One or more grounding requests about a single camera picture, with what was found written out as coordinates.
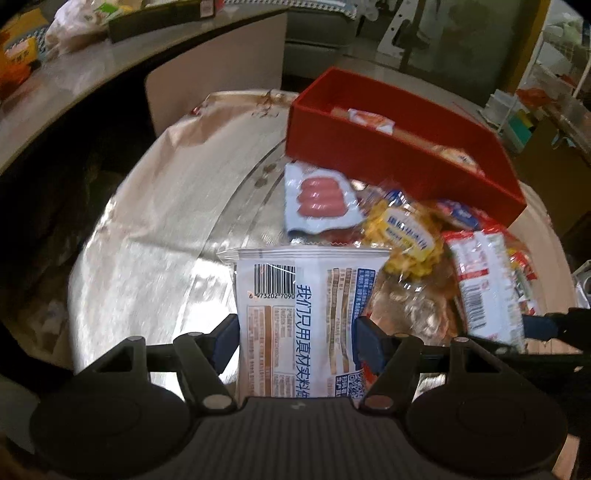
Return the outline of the red storage box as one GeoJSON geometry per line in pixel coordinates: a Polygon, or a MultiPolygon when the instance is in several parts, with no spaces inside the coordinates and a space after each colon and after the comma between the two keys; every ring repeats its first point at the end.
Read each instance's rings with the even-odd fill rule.
{"type": "Polygon", "coordinates": [[[331,68],[291,103],[287,156],[417,200],[455,200],[511,225],[526,201],[488,128],[407,90],[331,68]],[[349,121],[349,108],[394,121],[392,136],[349,121]]]}

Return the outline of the steamed cake snack packet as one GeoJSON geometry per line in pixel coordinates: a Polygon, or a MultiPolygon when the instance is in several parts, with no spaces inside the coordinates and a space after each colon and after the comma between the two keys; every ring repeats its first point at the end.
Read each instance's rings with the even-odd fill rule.
{"type": "Polygon", "coordinates": [[[392,136],[394,121],[379,114],[349,108],[346,112],[349,121],[392,136]]]}

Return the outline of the dark green flat box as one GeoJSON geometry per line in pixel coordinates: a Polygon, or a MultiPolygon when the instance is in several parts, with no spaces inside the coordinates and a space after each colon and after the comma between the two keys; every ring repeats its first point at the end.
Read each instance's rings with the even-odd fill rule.
{"type": "Polygon", "coordinates": [[[210,19],[215,14],[212,0],[173,1],[118,16],[107,23],[107,33],[111,42],[117,43],[155,30],[210,19]]]}

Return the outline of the yellow waffle snack packet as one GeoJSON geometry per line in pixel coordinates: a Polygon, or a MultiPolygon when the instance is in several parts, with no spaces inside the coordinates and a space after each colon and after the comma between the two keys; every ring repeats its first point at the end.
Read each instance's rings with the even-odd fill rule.
{"type": "Polygon", "coordinates": [[[399,189],[372,199],[361,231],[363,245],[390,250],[384,265],[390,275],[426,277],[444,256],[438,222],[423,205],[399,189]]]}

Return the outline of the floral shiny tablecloth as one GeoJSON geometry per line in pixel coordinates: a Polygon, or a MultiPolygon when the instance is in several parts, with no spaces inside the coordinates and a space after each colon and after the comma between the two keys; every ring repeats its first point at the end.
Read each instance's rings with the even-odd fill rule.
{"type": "MultiPolygon", "coordinates": [[[[74,362],[119,341],[164,343],[211,329],[229,310],[219,242],[280,240],[280,173],[290,95],[223,92],[169,127],[107,203],[69,293],[74,362]]],[[[254,400],[208,420],[151,479],[444,479],[392,422],[342,401],[298,410],[254,400]]]]}

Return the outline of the grey sofa ottoman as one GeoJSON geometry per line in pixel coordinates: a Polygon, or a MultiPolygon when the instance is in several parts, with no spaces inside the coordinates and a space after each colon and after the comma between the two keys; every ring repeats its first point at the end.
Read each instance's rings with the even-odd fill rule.
{"type": "Polygon", "coordinates": [[[329,1],[291,1],[283,74],[315,79],[335,65],[356,38],[359,18],[355,6],[329,1]]]}

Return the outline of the red white barcode packet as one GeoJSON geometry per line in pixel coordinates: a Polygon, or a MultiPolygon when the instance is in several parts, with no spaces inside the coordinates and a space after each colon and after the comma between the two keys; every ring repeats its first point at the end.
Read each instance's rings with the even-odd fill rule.
{"type": "Polygon", "coordinates": [[[505,238],[498,228],[448,231],[468,335],[526,351],[526,337],[505,238]]]}

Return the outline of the white plastic bag of snacks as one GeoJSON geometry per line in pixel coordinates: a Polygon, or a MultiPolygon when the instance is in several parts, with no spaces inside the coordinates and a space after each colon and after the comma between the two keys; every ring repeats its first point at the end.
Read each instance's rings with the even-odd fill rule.
{"type": "Polygon", "coordinates": [[[46,31],[47,54],[57,57],[103,38],[108,23],[128,12],[117,1],[66,1],[46,31]]]}

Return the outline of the sausage snack packet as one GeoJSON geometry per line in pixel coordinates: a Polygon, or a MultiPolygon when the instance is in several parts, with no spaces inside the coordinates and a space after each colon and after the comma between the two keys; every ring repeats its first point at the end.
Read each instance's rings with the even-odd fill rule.
{"type": "Polygon", "coordinates": [[[365,219],[353,185],[341,172],[292,162],[284,167],[283,181],[288,234],[345,230],[365,219]]]}

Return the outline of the wooden side cabinet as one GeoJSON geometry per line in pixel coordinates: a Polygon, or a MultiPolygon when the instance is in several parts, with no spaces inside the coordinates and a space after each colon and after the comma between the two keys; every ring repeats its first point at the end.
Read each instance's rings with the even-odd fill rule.
{"type": "Polygon", "coordinates": [[[590,241],[590,165],[549,118],[513,161],[518,178],[541,197],[560,238],[590,241]]]}

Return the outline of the white snack packet with barcode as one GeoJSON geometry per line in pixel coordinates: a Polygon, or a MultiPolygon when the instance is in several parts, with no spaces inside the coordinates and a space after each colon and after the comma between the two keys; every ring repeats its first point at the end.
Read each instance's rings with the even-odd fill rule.
{"type": "Polygon", "coordinates": [[[222,252],[235,267],[238,399],[360,400],[353,322],[389,257],[381,248],[312,245],[222,252]]]}

